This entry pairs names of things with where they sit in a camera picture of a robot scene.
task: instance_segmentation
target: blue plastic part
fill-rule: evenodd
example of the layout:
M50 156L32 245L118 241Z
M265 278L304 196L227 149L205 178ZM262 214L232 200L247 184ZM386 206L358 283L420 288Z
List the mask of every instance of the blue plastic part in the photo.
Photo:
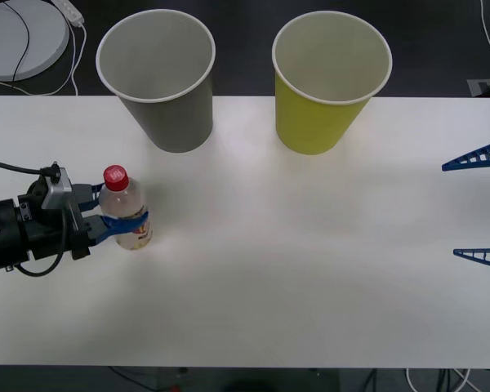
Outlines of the blue plastic part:
M478 167L490 167L490 145L462 155L441 166L444 172L451 170L475 169Z
M482 258L475 256L476 253L483 253ZM490 266L490 260L487 260L487 255L490 255L490 248L488 249L454 249L454 255L462 257L463 259L475 261L480 264Z
M107 230L96 238L96 244L105 241L111 235L132 233L147 221L149 212L135 219L114 219L108 216L101 216L100 218L104 222Z
M100 191L102 186L104 186L103 183L91 186L92 200L90 202L78 204L78 208L80 208L81 212L93 210L96 208L96 206L98 206L98 202L99 202L98 198L100 197Z

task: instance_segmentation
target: white round disk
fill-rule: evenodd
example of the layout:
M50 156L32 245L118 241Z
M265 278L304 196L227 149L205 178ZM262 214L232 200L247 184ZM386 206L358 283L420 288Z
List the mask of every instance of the white round disk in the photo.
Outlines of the white round disk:
M41 0L9 0L29 27L29 49L15 80L30 78L53 65L69 41L64 17L51 4ZM20 17L0 3L0 81L10 82L27 45L27 31Z

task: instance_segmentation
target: dark floor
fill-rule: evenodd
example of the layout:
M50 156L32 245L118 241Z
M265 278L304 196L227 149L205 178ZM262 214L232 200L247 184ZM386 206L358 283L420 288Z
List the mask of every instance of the dark floor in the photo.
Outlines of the dark floor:
M321 371L319 376L307 369L211 369L194 368L182 378L176 377L176 369L156 369L150 367L124 368L125 374L152 388L179 384L183 392L219 392L232 381L248 380L255 384L270 385L270 388L249 389L242 392L334 392L335 374ZM340 370L341 392L362 392L361 387L370 370ZM412 370L411 378L420 392L435 391L437 370ZM470 381L483 392L490 392L490 371L474 370ZM458 385L452 372L452 385ZM398 392L410 390L403 370L380 369L377 372L378 392ZM462 392L472 389L466 386ZM119 378L106 367L0 367L1 392L141 392L143 388ZM372 385L367 391L373 391Z
M490 0L483 0L490 33ZM88 32L76 73L81 95L109 95L96 75L95 53L105 32L132 13L171 8L198 17L216 40L213 69L218 96L270 96L276 33L292 18L335 10L378 28L394 55L394 71L380 96L470 96L467 79L490 78L490 47L479 0L73 0ZM82 31L76 29L78 41ZM72 47L44 73L18 83L32 93L54 91L69 73ZM72 95L69 83L61 92ZM21 94L0 86L0 95Z

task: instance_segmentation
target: gray paper cup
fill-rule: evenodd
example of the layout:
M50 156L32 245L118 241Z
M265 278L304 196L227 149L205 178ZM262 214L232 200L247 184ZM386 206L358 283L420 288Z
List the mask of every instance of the gray paper cup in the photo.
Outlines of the gray paper cup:
M96 70L160 149L183 153L211 134L215 56L202 22L184 12L150 10L107 32Z

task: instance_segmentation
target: cup rim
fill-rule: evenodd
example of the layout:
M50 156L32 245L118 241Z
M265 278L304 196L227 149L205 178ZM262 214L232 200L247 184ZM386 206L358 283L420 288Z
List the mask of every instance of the cup rim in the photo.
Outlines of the cup rim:
M209 37L209 40L211 41L211 60L209 62L209 65L203 75L201 76L196 83L192 84L190 87L186 88L183 91L180 91L176 94L173 94L172 96L165 96L163 98L136 98L134 96L128 96L127 94L123 94L122 92L116 90L113 86L110 85L109 82L105 79L101 67L100 67L100 53L101 50L105 44L106 39L109 37L109 35L121 24L127 22L128 20L132 18L136 18L138 16L141 16L143 14L149 14L149 13L169 13L169 14L177 14L177 15L182 15L187 17L188 19L191 19L193 22L197 23L204 31L207 33L207 36ZM98 76L100 77L100 80L102 83L104 83L104 86L106 86L111 92L113 92L116 96L119 96L120 98L123 98L125 100L131 100L133 102L139 102L142 104L157 104L159 102L167 102L168 100L175 100L176 98L180 98L181 96L184 96L191 92L193 89L195 89L197 86L199 86L208 76L208 74L212 70L212 66L214 65L214 60L216 58L216 44L214 43L214 37L211 34L211 31L208 29L206 25L204 25L201 20L198 18L195 18L192 15L187 14L186 12L182 11L176 11L176 10L168 10L168 9L159 9L159 10L148 10L148 11L142 11L142 12L137 12L136 14L132 14L128 16L127 18L123 18L120 20L117 24L115 24L113 27L109 29L107 33L105 33L104 37L100 41L100 45L98 45L98 49L96 50L96 72L98 73Z
M383 78L382 82L378 87L376 87L373 91L369 92L365 96L361 96L359 98L356 98L355 100L322 100L320 98L316 98L315 96L310 96L309 94L304 93L303 91L299 90L296 88L292 83L290 83L282 74L281 70L278 67L278 61L276 60L276 46L278 44L278 40L283 34L283 32L290 27L293 23L295 23L299 19L303 18L308 18L314 15L323 15L323 14L335 14L335 15L340 15L340 16L345 16L347 18L356 20L358 22L361 22L363 25L366 25L369 29L371 29L374 33L376 33L376 36L383 42L383 46L385 47L386 54L389 58L389 67L386 71L386 75ZM358 18L357 16L347 14L345 12L339 12L339 11L314 11L314 12L308 12L306 14L300 15L297 18L294 18L287 22L281 30L278 31L278 34L276 35L276 38L274 39L274 43L272 45L272 62L274 64L274 69L276 70L276 74L282 79L282 81L292 90L294 91L298 96L302 96L306 98L307 100L312 100L314 102L318 102L320 104L325 104L325 105L352 105L352 104L357 104L359 102L362 102L364 100L367 100L371 97L373 97L375 94L377 94L388 82L390 78L390 74L392 72L392 52L390 51L390 47L388 42L385 40L385 37L377 30L374 26L372 26L370 23L368 23L366 20L363 20L361 18Z

